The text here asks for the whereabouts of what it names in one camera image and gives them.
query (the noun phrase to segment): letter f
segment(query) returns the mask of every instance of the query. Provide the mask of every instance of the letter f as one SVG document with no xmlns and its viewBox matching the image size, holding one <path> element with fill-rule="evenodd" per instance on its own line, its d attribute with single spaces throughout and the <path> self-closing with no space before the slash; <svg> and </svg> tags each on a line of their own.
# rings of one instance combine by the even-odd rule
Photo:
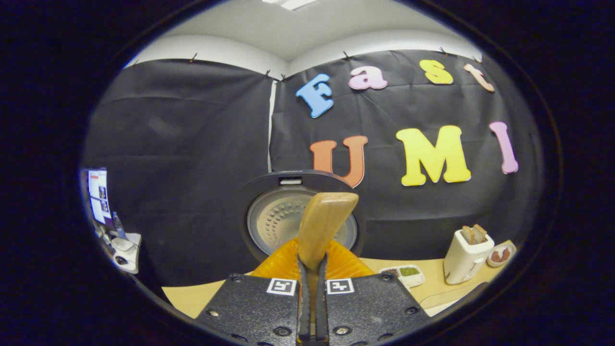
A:
<svg viewBox="0 0 615 346">
<path fill-rule="evenodd" d="M 333 100 L 326 100 L 323 95 L 331 96 L 331 88 L 324 82 L 329 80 L 329 76 L 321 73 L 306 85 L 301 87 L 295 96 L 301 96 L 307 105 L 312 108 L 312 118 L 318 118 L 327 109 L 333 106 Z"/>
</svg>

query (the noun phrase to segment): black fabric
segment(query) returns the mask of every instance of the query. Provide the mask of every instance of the black fabric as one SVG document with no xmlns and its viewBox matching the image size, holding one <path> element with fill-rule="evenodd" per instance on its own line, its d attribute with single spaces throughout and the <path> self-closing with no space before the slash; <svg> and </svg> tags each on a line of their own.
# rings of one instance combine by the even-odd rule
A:
<svg viewBox="0 0 615 346">
<path fill-rule="evenodd" d="M 143 236 L 141 260 L 161 286 L 258 265 L 233 198 L 268 172 L 271 83 L 235 66 L 156 60 L 122 70 L 95 109 L 83 165 L 107 168 L 111 208 Z"/>
<path fill-rule="evenodd" d="M 453 76 L 450 85 L 435 85 L 419 66 L 437 60 Z M 463 70 L 470 63 L 495 87 L 485 90 Z M 350 72 L 375 66 L 388 81 L 380 90 L 353 90 Z M 316 119 L 296 91 L 320 73 L 330 76 L 333 106 Z M 503 121 L 519 171 L 504 175 L 502 156 L 489 123 Z M 439 129 L 455 125 L 472 178 L 446 183 L 441 178 L 418 187 L 405 187 L 403 143 L 397 131 L 417 128 L 435 145 Z M 362 257 L 378 259 L 434 259 L 446 255 L 453 232 L 463 225 L 483 226 L 497 243 L 519 243 L 531 228 L 536 203 L 544 183 L 538 132 L 528 106 L 510 78 L 484 57 L 472 59 L 425 50 L 382 51 L 357 55 L 315 66 L 278 83 L 272 116 L 271 164 L 273 171 L 309 169 L 310 144 L 334 140 L 333 173 L 349 170 L 348 149 L 342 141 L 365 135 L 365 177 L 356 187 L 367 220 Z"/>
</svg>

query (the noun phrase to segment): white wall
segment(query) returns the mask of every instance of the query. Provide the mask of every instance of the white wall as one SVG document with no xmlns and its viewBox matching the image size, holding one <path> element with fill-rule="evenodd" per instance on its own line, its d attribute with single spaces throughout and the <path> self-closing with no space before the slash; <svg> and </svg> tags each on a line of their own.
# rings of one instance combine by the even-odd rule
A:
<svg viewBox="0 0 615 346">
<path fill-rule="evenodd" d="M 179 35 L 158 39 L 143 49 L 126 66 L 135 62 L 167 58 L 220 62 L 280 78 L 281 74 L 293 75 L 312 66 L 330 62 L 348 55 L 381 50 L 424 49 L 439 51 L 482 60 L 481 52 L 469 42 L 444 34 L 417 30 L 387 30 L 359 34 L 329 42 L 291 62 L 265 50 L 225 38 L 204 35 Z"/>
</svg>

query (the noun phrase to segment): ceiling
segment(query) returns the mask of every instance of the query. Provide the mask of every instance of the ceiling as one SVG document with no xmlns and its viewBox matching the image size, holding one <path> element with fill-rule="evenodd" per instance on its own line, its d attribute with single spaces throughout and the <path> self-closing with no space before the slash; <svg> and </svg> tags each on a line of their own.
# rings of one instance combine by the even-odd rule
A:
<svg viewBox="0 0 615 346">
<path fill-rule="evenodd" d="M 217 36 L 249 44 L 289 62 L 328 42 L 399 29 L 461 38 L 394 0 L 319 0 L 296 10 L 262 0 L 230 0 L 193 16 L 163 37 Z"/>
</svg>

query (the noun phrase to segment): metal inner lid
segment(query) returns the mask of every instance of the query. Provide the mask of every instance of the metal inner lid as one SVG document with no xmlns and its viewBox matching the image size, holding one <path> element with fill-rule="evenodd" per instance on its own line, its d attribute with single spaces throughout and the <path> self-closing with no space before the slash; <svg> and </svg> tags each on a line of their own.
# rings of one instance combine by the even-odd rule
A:
<svg viewBox="0 0 615 346">
<path fill-rule="evenodd" d="M 304 187 L 280 187 L 257 197 L 248 210 L 248 232 L 267 255 L 299 235 L 306 206 L 317 191 Z M 350 215 L 333 238 L 347 249 L 357 240 L 357 222 Z"/>
</svg>

